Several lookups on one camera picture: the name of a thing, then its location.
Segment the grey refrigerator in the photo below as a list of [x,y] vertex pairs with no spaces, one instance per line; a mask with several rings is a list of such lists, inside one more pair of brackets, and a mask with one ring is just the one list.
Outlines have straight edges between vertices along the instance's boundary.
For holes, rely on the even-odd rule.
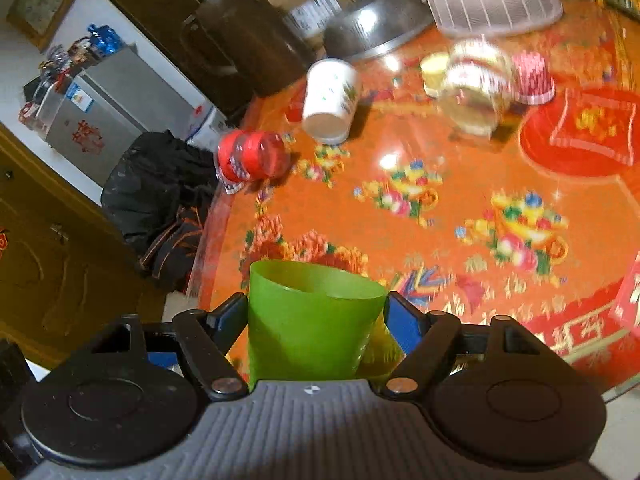
[[207,101],[191,106],[130,47],[63,88],[44,114],[43,140],[99,186],[141,133],[188,140],[213,108]]

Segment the white paper cup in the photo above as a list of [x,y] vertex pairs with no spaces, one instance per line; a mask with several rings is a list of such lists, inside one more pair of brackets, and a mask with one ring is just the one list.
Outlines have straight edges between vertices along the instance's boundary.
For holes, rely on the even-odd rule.
[[302,128],[321,144],[343,143],[360,100],[358,70],[338,58],[315,62],[306,76]]

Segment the black jacket on chair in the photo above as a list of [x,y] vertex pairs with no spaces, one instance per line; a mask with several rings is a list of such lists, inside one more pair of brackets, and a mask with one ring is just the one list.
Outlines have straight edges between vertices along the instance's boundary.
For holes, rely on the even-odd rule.
[[101,208],[136,255],[141,274],[183,292],[218,185],[212,153],[168,130],[148,131],[107,177]]

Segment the yellow cupcake liner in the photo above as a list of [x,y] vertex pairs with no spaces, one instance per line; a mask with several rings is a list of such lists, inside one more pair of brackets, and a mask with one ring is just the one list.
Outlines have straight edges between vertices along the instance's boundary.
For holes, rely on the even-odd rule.
[[423,89],[430,98],[437,99],[440,95],[449,59],[448,52],[440,51],[424,56],[420,62]]

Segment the clear jar with label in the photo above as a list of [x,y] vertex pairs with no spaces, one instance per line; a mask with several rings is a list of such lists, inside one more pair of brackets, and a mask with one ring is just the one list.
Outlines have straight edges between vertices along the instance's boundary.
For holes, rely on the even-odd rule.
[[516,69],[506,52],[481,39],[449,50],[438,108],[463,133],[489,139],[514,101]]

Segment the green plastic cup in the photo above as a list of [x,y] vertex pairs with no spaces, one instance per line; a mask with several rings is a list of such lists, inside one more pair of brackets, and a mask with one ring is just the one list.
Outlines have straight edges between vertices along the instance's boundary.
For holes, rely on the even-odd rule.
[[356,375],[386,289],[321,264],[250,265],[248,366],[260,380],[343,380]]

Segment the red clear plastic jar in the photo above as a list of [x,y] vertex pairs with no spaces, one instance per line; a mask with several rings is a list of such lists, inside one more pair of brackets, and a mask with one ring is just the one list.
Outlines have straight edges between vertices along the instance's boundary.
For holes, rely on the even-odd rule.
[[214,151],[216,175],[227,194],[246,184],[283,177],[292,156],[279,133],[264,130],[232,130]]

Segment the steel colander bowl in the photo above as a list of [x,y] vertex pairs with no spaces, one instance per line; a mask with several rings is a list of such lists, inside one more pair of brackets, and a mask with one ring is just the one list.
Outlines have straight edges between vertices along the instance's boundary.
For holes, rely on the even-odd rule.
[[329,58],[357,62],[396,50],[434,24],[422,0],[356,0],[326,24],[323,47]]

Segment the dark brown pitcher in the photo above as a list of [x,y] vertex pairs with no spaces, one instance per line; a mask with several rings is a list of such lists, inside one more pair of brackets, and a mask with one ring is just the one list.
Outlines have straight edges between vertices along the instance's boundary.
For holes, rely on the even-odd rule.
[[[212,40],[226,64],[211,61],[194,46],[197,30]],[[212,74],[239,74],[258,96],[288,87],[316,62],[311,47],[268,0],[205,0],[182,23],[180,42]]]

